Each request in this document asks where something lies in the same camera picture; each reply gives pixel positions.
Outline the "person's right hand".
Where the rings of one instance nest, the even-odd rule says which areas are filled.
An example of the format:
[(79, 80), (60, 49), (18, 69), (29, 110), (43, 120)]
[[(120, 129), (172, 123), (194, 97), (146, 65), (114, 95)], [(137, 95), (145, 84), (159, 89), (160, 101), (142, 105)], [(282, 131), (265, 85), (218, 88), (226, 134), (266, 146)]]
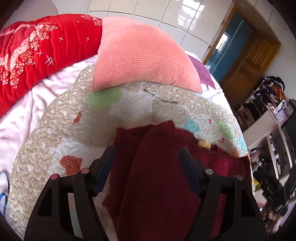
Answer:
[(264, 220), (267, 220), (267, 222), (265, 223), (265, 228), (267, 231), (267, 235), (270, 236), (274, 235), (281, 229), (288, 217), (288, 212), (284, 216), (282, 216), (279, 212), (273, 211), (271, 206), (266, 201), (261, 210), (261, 215)]

